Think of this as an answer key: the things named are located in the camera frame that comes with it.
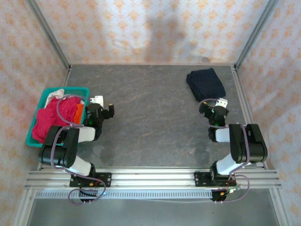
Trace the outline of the navy t-shirt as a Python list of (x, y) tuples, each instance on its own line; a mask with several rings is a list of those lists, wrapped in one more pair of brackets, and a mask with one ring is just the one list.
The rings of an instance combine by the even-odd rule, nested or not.
[(186, 76), (186, 82), (198, 102), (226, 96), (225, 88), (213, 68), (191, 71)]

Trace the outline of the red t-shirt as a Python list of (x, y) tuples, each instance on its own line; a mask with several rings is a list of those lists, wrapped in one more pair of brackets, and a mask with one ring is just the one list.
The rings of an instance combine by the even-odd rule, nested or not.
[(56, 106), (48, 104), (46, 108), (39, 109), (36, 116), (36, 124), (32, 129), (32, 137), (39, 143), (43, 143), (51, 126), (66, 126), (68, 123), (64, 122), (57, 114), (56, 107), (59, 107), (61, 116), (73, 122), (76, 112), (76, 105), (60, 105), (60, 100), (57, 101)]

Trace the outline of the orange t-shirt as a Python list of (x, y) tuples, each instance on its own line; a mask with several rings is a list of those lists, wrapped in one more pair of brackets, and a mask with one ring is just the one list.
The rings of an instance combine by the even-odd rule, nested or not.
[(83, 104), (76, 104), (76, 112), (73, 118), (73, 122), (75, 124), (81, 124), (81, 118), (83, 114), (84, 105)]

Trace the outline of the teal plastic basket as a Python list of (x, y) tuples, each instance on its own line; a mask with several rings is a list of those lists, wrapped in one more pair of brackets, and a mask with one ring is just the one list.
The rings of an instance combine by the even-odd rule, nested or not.
[(37, 140), (33, 139), (32, 129), (35, 126), (36, 121), (37, 121), (36, 120), (37, 112), (38, 112), (39, 109), (42, 109), (42, 108), (45, 107), (48, 95), (52, 92), (55, 92), (55, 91), (59, 90), (59, 89), (63, 89), (65, 95), (66, 94), (71, 94), (72, 96), (78, 95), (78, 96), (83, 96), (85, 98), (89, 98), (89, 94), (90, 94), (89, 89), (85, 88), (85, 87), (52, 87), (52, 88), (44, 89), (42, 94), (41, 94), (40, 100), (37, 104), (37, 107), (36, 107), (36, 110), (35, 110), (35, 113), (34, 113), (34, 117), (33, 117), (33, 120), (31, 122), (30, 128), (28, 130), (28, 134), (27, 134), (27, 137), (26, 137), (26, 140), (25, 140), (27, 146), (38, 147), (38, 148), (42, 147), (41, 143), (39, 143)]

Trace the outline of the white flower print t-shirt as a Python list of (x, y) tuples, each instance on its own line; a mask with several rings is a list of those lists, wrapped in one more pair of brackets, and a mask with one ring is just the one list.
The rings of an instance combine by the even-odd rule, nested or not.
[(70, 94), (68, 97), (64, 97), (63, 100), (60, 102), (60, 105), (76, 105), (82, 101), (82, 98), (77, 97), (87, 97), (87, 91), (83, 88), (76, 89), (76, 88), (62, 88), (62, 89), (54, 89), (52, 92), (48, 92), (45, 105), (51, 104), (52, 106), (56, 106), (57, 101), (62, 98), (64, 95)]

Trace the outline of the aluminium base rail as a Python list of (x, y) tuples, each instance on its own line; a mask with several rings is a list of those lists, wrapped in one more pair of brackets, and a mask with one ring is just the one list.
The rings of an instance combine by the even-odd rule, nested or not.
[[(165, 190), (193, 189), (195, 187), (194, 172), (208, 172), (208, 168), (186, 167), (108, 167), (97, 168), (97, 172), (112, 174), (111, 189)], [(32, 170), (25, 183), (32, 189), (69, 189), (70, 174), (61, 169), (44, 166), (41, 170)], [(281, 181), (274, 169), (263, 167), (247, 167), (236, 171), (237, 182), (246, 188), (269, 189), (281, 188)]]

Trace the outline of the aluminium frame post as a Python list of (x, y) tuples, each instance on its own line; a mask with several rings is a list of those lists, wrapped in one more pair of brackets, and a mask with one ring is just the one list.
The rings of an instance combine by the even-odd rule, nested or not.
[(36, 0), (25, 0), (25, 2), (29, 6), (29, 8), (32, 11), (33, 15), (36, 17), (41, 29), (45, 33), (48, 41), (50, 42), (50, 45), (52, 46), (52, 48), (56, 52), (56, 54), (59, 57), (61, 63), (63, 64), (63, 66), (66, 69), (69, 69), (71, 65), (69, 64), (65, 54), (63, 53), (63, 51), (62, 51), (55, 35), (53, 34), (48, 22), (46, 21), (41, 9), (39, 8)]
[(268, 3), (265, 9), (263, 10), (261, 16), (259, 17), (259, 20), (257, 21), (251, 35), (249, 36), (249, 39), (246, 42), (237, 62), (234, 64), (234, 68), (236, 69), (236, 71), (238, 71), (241, 68), (243, 62), (245, 61), (247, 55), (251, 51), (255, 41), (259, 37), (261, 31), (263, 30), (265, 24), (267, 23), (268, 19), (273, 13), (274, 8), (278, 4), (278, 2), (279, 0), (268, 0)]

